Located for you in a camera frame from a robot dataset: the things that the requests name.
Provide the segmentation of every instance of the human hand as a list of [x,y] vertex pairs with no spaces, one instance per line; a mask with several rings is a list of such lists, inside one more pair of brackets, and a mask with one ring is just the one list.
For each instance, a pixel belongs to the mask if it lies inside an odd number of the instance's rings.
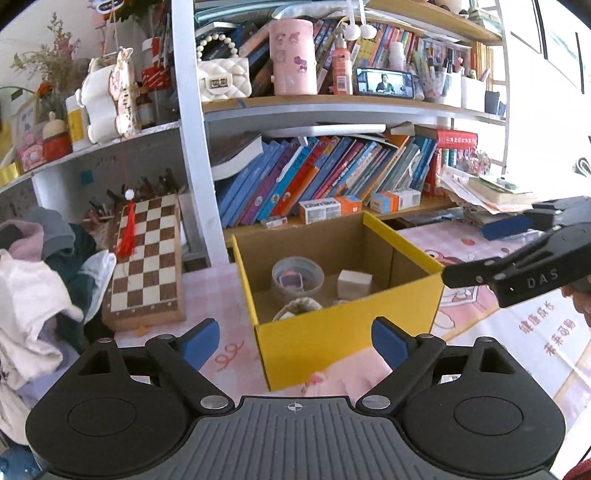
[[566,285],[561,290],[563,297],[573,299],[574,309],[585,315],[585,321],[591,327],[591,294],[578,291],[572,285]]

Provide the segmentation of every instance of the red tassel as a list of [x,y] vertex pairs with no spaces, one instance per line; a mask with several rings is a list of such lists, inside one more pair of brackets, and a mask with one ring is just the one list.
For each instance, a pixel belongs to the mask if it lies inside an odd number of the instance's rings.
[[127,204],[127,225],[125,225],[125,230],[123,232],[123,236],[119,241],[119,245],[117,245],[117,249],[115,250],[115,255],[117,255],[117,259],[120,261],[126,260],[127,258],[131,257],[134,253],[135,249],[135,203],[133,200],[130,200]]

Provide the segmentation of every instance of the person on screen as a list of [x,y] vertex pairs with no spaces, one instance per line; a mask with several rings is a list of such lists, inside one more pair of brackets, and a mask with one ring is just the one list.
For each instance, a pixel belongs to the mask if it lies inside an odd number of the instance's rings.
[[375,91],[384,93],[394,92],[393,85],[391,83],[388,83],[388,75],[386,75],[385,73],[382,75],[382,81],[378,83],[378,86],[375,88]]

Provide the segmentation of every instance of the pink cloth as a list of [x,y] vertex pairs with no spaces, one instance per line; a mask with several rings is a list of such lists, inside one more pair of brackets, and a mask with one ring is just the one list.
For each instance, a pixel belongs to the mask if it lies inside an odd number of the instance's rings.
[[23,238],[14,242],[8,249],[11,257],[28,262],[41,261],[44,238],[43,227],[38,223],[8,220],[0,225],[0,230],[8,225],[14,225],[23,234]]

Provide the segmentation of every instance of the stack of books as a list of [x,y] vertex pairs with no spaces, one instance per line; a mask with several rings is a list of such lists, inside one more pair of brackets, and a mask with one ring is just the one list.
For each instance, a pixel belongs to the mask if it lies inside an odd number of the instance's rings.
[[423,189],[437,142],[393,135],[309,137],[263,142],[263,153],[216,184],[222,226],[252,225],[297,213],[305,200],[353,196],[365,206],[374,193]]

